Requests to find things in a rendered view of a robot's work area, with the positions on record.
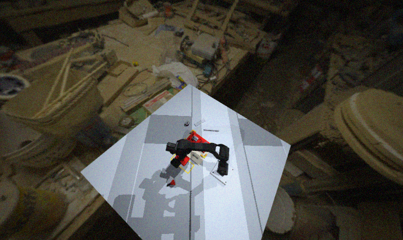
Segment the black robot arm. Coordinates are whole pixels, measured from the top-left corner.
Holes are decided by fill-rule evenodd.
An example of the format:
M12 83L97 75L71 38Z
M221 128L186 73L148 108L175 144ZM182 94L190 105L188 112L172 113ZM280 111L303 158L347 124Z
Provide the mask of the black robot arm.
M216 147L219 148L219 154L216 152ZM178 156L184 156L189 151L199 151L199 152L209 152L215 156L218 161L218 169L217 173L223 176L228 176L229 164L227 161L229 160L229 151L230 148L224 144L216 144L216 143L198 143L198 142L190 142L186 139L177 140L176 144L168 142L166 145L165 151L170 152L172 155L175 154Z

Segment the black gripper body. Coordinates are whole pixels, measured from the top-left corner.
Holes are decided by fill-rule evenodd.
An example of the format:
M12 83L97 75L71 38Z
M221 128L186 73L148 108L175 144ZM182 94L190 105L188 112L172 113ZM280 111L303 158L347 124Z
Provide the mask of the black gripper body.
M176 169L180 166L180 161L184 159L188 154L186 153L185 155L179 155L179 154L177 155L179 158L178 159L173 158L170 162L170 164L173 165Z

